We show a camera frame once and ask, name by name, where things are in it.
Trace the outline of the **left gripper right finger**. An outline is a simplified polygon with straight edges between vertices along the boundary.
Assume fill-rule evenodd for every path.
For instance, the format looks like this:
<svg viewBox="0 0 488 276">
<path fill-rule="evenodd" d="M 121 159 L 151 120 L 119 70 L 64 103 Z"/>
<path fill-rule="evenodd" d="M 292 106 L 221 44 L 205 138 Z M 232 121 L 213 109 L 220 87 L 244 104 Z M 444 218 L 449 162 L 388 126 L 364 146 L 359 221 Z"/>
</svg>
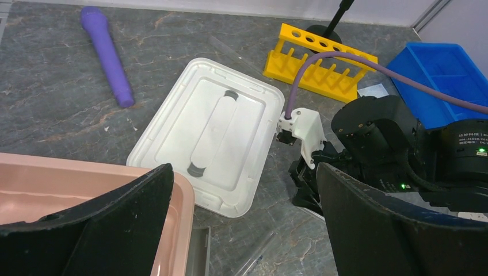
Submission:
<svg viewBox="0 0 488 276">
<path fill-rule="evenodd" d="M 429 210 L 327 164 L 316 172 L 339 275 L 486 275 L 487 224 Z"/>
</svg>

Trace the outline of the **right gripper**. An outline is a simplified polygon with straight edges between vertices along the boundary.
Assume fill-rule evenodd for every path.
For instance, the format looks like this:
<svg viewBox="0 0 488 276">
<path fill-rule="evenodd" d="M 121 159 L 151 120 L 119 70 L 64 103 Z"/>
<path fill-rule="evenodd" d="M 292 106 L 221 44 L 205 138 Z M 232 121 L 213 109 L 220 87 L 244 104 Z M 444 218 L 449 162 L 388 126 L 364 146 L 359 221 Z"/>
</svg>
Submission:
<svg viewBox="0 0 488 276">
<path fill-rule="evenodd" d="M 344 168 L 344 161 L 341 160 L 341 154 L 337 152 L 331 142 L 324 142 L 324 149 L 312 153 L 312 157 L 318 158 L 314 164 L 321 162 L 330 163 L 336 168 Z M 292 162 L 288 172 L 292 178 L 297 191 L 292 197 L 292 204 L 308 209 L 314 213 L 323 213 L 321 202 L 319 198 L 319 191 L 317 186 L 316 172 L 309 168 L 309 162 L 303 157 Z"/>
</svg>

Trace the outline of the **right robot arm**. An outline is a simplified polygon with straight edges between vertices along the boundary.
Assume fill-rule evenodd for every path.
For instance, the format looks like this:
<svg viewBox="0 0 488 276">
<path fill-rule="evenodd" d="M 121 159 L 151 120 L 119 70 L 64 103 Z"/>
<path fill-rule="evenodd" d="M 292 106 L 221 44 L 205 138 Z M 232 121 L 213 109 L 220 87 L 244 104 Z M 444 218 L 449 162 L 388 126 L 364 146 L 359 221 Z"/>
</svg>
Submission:
<svg viewBox="0 0 488 276">
<path fill-rule="evenodd" d="M 324 141 L 311 160 L 294 161 L 289 174 L 295 206 L 322 213 L 319 163 L 328 163 L 386 193 L 417 192 L 431 206 L 487 212 L 487 121 L 465 119 L 426 129 L 401 98 L 358 98 L 340 109 L 331 129 L 344 146 Z"/>
</svg>

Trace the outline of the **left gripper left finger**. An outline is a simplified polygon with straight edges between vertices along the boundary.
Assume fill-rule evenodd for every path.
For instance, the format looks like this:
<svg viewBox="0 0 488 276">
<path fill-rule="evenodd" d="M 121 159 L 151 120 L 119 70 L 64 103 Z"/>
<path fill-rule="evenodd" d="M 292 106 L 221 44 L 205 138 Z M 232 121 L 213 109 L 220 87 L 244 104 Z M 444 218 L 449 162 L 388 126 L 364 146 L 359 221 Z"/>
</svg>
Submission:
<svg viewBox="0 0 488 276">
<path fill-rule="evenodd" d="M 150 275 L 173 186 L 163 164 L 34 222 L 1 225 L 1 274 Z"/>
</svg>

